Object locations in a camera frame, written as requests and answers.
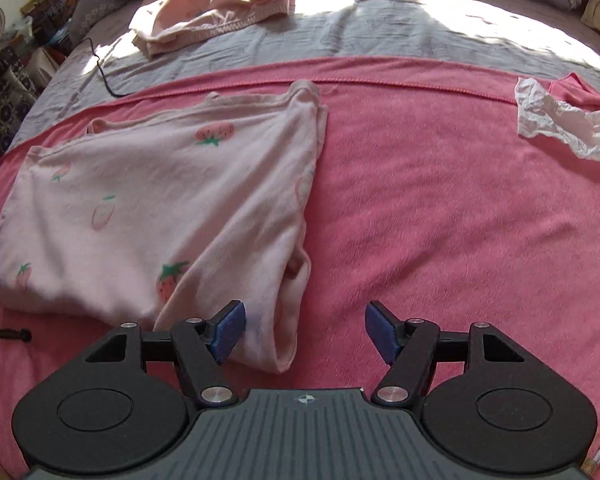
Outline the pink strawberry pajama pants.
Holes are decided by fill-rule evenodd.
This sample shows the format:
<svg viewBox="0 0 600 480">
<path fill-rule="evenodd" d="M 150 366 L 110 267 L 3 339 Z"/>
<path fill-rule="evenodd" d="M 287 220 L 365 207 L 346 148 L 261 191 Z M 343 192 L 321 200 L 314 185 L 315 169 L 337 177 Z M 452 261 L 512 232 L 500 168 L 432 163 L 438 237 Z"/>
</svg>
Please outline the pink strawberry pajama pants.
<svg viewBox="0 0 600 480">
<path fill-rule="evenodd" d="M 294 0 L 144 0 L 130 31 L 134 46 L 154 58 L 293 13 Z"/>
</svg>

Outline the patterned dark cloth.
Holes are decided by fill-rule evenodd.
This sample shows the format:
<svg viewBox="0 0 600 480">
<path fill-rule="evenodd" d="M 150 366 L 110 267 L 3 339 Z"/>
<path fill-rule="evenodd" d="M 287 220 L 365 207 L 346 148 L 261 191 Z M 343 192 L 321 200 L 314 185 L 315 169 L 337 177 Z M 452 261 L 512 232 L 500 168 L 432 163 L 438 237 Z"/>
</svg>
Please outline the patterned dark cloth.
<svg viewBox="0 0 600 480">
<path fill-rule="evenodd" d="M 38 98 L 38 89 L 12 47 L 0 52 L 0 158 Z"/>
</svg>

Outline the grey patterned bed sheet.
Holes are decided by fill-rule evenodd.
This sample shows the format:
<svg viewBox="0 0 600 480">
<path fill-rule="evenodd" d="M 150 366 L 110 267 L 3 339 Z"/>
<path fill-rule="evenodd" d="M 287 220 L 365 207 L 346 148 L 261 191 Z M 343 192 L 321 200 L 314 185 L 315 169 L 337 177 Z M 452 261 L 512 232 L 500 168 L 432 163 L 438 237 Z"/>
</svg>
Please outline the grey patterned bed sheet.
<svg viewBox="0 0 600 480">
<path fill-rule="evenodd" d="M 577 73 L 600 92 L 600 34 L 533 0 L 296 0 L 291 16 L 146 58 L 129 24 L 103 18 L 62 63 L 16 134 L 27 141 L 84 108 L 172 80 L 325 56 L 407 56 L 531 77 Z"/>
</svg>

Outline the white pink crumpled garment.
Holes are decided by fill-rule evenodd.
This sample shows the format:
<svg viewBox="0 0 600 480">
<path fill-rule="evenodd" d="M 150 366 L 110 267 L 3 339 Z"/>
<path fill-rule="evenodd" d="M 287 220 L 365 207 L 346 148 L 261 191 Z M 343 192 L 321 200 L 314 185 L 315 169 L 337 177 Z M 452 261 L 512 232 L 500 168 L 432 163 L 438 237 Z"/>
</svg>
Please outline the white pink crumpled garment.
<svg viewBox="0 0 600 480">
<path fill-rule="evenodd" d="M 575 73 L 541 82 L 520 77 L 515 86 L 517 133 L 555 139 L 580 159 L 600 162 L 600 92 Z"/>
</svg>

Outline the pink fleece blanket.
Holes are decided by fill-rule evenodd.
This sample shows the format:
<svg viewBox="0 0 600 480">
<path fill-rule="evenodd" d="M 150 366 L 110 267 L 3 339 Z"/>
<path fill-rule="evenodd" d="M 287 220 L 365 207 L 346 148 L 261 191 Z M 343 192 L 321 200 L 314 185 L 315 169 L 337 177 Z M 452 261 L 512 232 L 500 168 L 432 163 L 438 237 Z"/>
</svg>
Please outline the pink fleece blanket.
<svg viewBox="0 0 600 480">
<path fill-rule="evenodd" d="M 600 162 L 517 132 L 516 77 L 414 58 L 320 58 L 226 70 L 99 104 L 32 139 L 53 146 L 95 118 L 121 122 L 208 93 L 279 93 L 309 79 L 328 107 L 306 207 L 312 261 L 291 368 L 237 363 L 247 388 L 373 388 L 364 333 L 377 299 L 444 330 L 489 322 L 578 387 L 600 426 Z"/>
</svg>

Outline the pink strawberry print shirt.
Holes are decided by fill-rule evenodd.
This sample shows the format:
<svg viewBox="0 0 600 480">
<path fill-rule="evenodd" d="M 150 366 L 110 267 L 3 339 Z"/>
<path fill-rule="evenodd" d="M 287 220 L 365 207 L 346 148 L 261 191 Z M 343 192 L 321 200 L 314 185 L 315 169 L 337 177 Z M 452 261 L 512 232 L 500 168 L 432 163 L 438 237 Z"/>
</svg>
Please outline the pink strawberry print shirt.
<svg viewBox="0 0 600 480">
<path fill-rule="evenodd" d="M 0 307 L 168 330 L 238 300 L 233 358 L 297 350 L 304 210 L 325 141 L 316 84 L 221 96 L 28 151 L 0 214 Z"/>
</svg>

